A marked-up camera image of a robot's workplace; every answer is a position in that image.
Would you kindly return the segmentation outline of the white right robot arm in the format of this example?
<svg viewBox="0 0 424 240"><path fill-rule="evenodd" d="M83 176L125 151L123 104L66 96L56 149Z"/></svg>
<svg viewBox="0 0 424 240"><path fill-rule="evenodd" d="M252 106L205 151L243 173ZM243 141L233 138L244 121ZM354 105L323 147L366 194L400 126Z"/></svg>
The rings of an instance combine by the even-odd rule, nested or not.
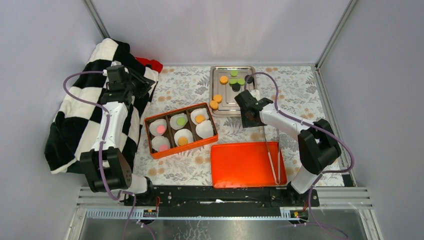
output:
<svg viewBox="0 0 424 240"><path fill-rule="evenodd" d="M342 153L331 125L325 119L312 122L299 118L278 108L276 102L268 98L256 99L249 90L240 92L234 100L244 128L268 125L297 141L301 168L289 183L291 189L286 198L293 206L301 205L307 199L306 191Z"/></svg>

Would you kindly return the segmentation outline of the stainless steel tray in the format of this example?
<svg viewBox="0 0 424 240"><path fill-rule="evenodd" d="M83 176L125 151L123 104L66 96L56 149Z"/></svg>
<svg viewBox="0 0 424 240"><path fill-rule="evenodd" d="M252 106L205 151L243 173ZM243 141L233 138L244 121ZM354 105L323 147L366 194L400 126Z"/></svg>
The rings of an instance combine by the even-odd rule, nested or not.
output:
<svg viewBox="0 0 424 240"><path fill-rule="evenodd" d="M230 71L237 70L238 76L231 77ZM222 102L218 103L217 109L212 110L212 115L215 117L236 117L240 115L240 107L235 101L235 96L243 90L257 90L257 81L247 84L245 76L255 73L256 70L252 66L213 66L210 69L209 77L209 99L212 101L214 95L221 95ZM240 84L240 91L233 92L231 84L221 84L219 79L221 76L227 76L228 80L236 78L237 83Z"/></svg>

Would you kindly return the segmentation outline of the pink cookie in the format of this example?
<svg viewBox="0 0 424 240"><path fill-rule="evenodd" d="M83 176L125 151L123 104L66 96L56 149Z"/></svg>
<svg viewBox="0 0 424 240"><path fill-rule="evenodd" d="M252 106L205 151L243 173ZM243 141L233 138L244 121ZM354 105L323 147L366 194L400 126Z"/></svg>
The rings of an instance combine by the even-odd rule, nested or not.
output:
<svg viewBox="0 0 424 240"><path fill-rule="evenodd" d="M162 144L159 146L158 151L163 152L163 151L167 151L168 149L169 149L169 146L167 144Z"/></svg>
<svg viewBox="0 0 424 240"><path fill-rule="evenodd" d="M167 130L167 127L165 125L158 125L157 128L156 128L156 132L159 135L163 135L166 130Z"/></svg>

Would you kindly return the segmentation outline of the orange cookie tin box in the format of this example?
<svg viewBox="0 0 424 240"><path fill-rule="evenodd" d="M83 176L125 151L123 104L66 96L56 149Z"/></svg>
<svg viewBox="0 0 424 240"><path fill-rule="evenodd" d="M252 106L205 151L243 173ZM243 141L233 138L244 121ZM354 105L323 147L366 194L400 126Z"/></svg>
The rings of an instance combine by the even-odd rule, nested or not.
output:
<svg viewBox="0 0 424 240"><path fill-rule="evenodd" d="M210 137L202 137L198 135L198 132L196 131L196 121L192 120L191 115L193 111L195 110L206 110L207 116L209 117L209 121L211 123L212 127L212 134ZM189 119L187 120L187 123L183 126L184 129L189 130L192 133L193 136L193 142L188 143L183 146L177 146L178 141L175 140L174 135L177 132L175 129L171 127L171 117L177 115L177 114L185 114ZM165 137L169 143L170 146L168 149L164 151L158 151L153 148L152 140L155 137L151 131L150 131L150 125L156 120L165 120L166 121L166 130L163 133L163 137ZM216 124L214 122L214 119L212 117L211 110L209 109L209 106L206 102L198 103L195 105L186 106L180 109L160 113L154 116L147 117L144 120L144 126L146 127L146 134L147 134L147 140L149 145L149 153L154 159L160 159L164 157L168 157L171 155L179 154L184 151L192 150L195 148L199 148L208 144L212 144L218 141L219 135L216 128Z"/></svg>

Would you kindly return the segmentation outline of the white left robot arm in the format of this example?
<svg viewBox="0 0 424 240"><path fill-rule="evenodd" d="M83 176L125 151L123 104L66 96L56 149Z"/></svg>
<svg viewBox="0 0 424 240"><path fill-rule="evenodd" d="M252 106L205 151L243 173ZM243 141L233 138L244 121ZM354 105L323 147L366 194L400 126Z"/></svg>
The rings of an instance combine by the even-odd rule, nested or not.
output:
<svg viewBox="0 0 424 240"><path fill-rule="evenodd" d="M122 130L134 98L144 97L153 80L124 65L107 67L105 93L97 104L102 110L100 128L90 149L81 153L83 174L92 192L126 190L132 184L132 170L119 149Z"/></svg>

